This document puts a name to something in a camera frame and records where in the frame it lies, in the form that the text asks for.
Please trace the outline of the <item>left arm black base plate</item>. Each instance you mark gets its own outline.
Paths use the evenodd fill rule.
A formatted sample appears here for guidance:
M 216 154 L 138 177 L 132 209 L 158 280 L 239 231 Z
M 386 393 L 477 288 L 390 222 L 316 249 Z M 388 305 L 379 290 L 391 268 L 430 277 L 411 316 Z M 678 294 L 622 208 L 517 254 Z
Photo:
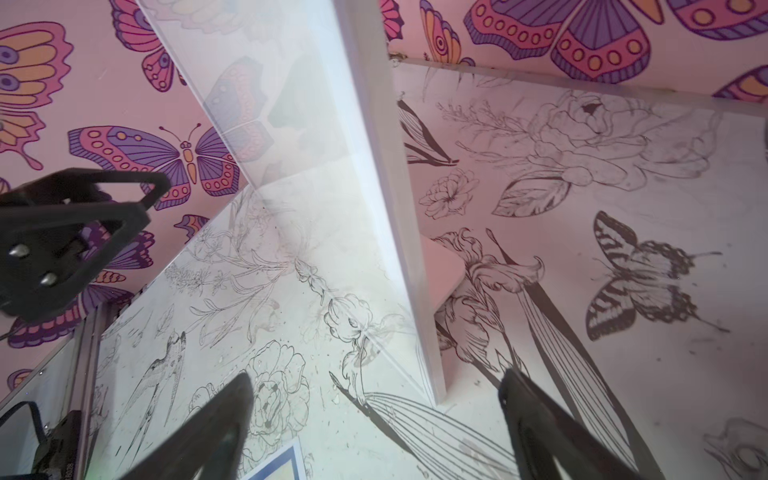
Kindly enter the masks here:
M 35 479 L 76 478 L 82 424 L 82 412 L 72 410 L 45 438 L 35 452 Z

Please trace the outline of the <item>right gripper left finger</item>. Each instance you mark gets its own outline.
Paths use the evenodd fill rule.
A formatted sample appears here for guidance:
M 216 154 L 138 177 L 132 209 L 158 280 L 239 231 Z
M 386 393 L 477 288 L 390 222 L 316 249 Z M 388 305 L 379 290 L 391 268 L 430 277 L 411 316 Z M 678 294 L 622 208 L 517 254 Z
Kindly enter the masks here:
M 250 377 L 241 372 L 124 477 L 129 480 L 235 479 L 253 400 Z

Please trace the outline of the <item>dim sum menu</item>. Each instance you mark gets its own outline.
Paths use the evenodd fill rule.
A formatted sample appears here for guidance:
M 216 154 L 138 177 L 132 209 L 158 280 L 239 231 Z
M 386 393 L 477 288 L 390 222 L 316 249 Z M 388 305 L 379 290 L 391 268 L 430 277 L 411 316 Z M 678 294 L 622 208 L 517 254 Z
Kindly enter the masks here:
M 301 444 L 294 438 L 251 471 L 242 480 L 307 480 Z

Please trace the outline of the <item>white rack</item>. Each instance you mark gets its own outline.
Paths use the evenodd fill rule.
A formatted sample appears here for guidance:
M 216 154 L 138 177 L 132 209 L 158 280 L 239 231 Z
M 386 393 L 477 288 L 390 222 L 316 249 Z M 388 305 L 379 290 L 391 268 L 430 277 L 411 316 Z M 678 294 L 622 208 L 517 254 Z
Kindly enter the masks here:
M 145 1 L 152 28 L 342 311 L 352 392 L 393 373 L 431 404 L 446 377 L 393 68 L 374 1 Z

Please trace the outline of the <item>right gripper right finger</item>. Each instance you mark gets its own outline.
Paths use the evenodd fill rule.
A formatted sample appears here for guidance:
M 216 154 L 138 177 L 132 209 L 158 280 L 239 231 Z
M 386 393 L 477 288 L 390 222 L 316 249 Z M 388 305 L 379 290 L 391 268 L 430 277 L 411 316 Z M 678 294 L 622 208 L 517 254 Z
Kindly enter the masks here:
M 520 369 L 506 370 L 498 398 L 522 479 L 638 479 Z

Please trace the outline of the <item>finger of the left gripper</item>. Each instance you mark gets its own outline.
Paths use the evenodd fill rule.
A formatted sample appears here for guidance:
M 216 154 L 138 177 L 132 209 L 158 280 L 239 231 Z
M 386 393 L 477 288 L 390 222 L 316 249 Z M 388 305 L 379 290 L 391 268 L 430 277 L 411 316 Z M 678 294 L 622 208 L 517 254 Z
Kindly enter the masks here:
M 71 203 L 101 203 L 106 195 L 100 184 L 145 185 L 149 190 L 139 203 L 145 210 L 154 206 L 170 191 L 171 182 L 160 172 L 120 172 L 112 170 L 69 168 L 57 171 L 1 195 L 2 207 L 39 207 Z
M 149 223 L 140 202 L 1 207 L 1 311 L 61 313 Z

